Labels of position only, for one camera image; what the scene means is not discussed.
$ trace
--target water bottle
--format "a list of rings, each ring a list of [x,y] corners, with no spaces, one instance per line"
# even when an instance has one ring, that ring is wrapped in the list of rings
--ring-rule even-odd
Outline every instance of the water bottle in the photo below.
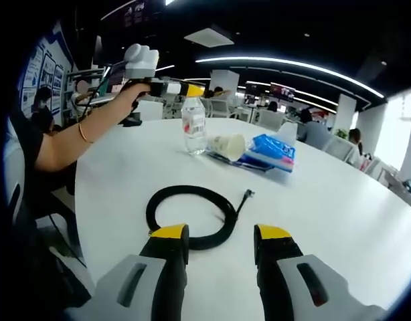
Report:
[[[191,155],[202,154],[207,146],[206,109],[198,97],[186,98],[181,108],[185,145]]]

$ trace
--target blue package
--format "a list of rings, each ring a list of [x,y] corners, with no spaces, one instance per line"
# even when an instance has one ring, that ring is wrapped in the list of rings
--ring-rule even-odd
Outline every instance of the blue package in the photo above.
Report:
[[[290,173],[295,164],[295,148],[265,134],[253,138],[245,155]]]

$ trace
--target bottle label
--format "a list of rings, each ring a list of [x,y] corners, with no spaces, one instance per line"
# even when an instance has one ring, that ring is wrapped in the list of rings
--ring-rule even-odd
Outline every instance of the bottle label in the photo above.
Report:
[[[183,118],[183,130],[186,134],[195,134],[203,132],[206,124],[206,119],[203,115],[192,115],[191,117]]]

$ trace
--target coiled cable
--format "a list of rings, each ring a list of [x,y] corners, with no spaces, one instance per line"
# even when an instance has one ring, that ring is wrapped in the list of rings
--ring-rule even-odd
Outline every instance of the coiled cable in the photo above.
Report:
[[[252,196],[254,193],[248,189],[243,197],[240,206],[238,207],[237,211],[232,206],[231,202],[227,200],[225,197],[213,192],[209,189],[204,187],[198,186],[190,186],[190,185],[178,185],[178,186],[170,186],[160,191],[156,192],[152,198],[149,200],[149,203],[146,207],[146,221],[149,229],[154,232],[161,227],[158,225],[157,220],[155,218],[155,212],[159,206],[159,204],[166,198],[174,195],[179,194],[193,194],[203,197],[214,205],[219,207],[225,215],[224,226],[216,232],[215,234],[202,236],[202,237],[190,237],[189,238],[189,248],[194,250],[203,250],[203,249],[211,249],[213,247],[219,246],[223,242],[225,242],[229,236],[231,236],[232,231],[235,228],[235,224],[238,219],[238,215],[241,211],[244,202]]]

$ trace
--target bracelet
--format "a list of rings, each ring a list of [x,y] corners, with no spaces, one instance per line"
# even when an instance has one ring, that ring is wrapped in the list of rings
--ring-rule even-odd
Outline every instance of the bracelet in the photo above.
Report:
[[[82,136],[83,140],[85,140],[87,143],[92,144],[93,142],[90,142],[88,139],[86,139],[86,137],[85,137],[85,135],[84,135],[84,131],[82,130],[82,125],[80,124],[80,122],[79,122],[78,124],[79,124],[79,133],[80,133],[80,136]]]

